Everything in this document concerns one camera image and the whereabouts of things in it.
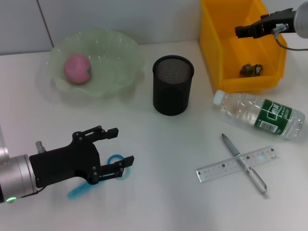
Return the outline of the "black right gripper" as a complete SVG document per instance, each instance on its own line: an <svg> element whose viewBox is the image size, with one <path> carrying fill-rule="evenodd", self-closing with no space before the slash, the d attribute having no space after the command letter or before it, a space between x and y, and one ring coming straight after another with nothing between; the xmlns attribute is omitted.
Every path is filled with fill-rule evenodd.
<svg viewBox="0 0 308 231"><path fill-rule="evenodd" d="M235 31L239 39L243 38L260 38L271 34L277 25L288 24L288 29L284 33L294 33L294 18L296 11L288 8L270 14L264 14L257 23L248 26L237 26Z"/></svg>

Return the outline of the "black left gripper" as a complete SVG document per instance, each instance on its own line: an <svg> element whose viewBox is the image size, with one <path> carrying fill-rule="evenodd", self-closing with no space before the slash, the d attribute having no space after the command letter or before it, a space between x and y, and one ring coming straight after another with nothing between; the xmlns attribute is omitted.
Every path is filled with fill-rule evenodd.
<svg viewBox="0 0 308 231"><path fill-rule="evenodd" d="M90 185L110 179L126 179L134 156L100 166L99 153L93 144L116 138L118 133L118 128L104 130L97 126L73 133L72 142L65 147L30 156L36 186L42 188L74 177L83 178Z"/></svg>

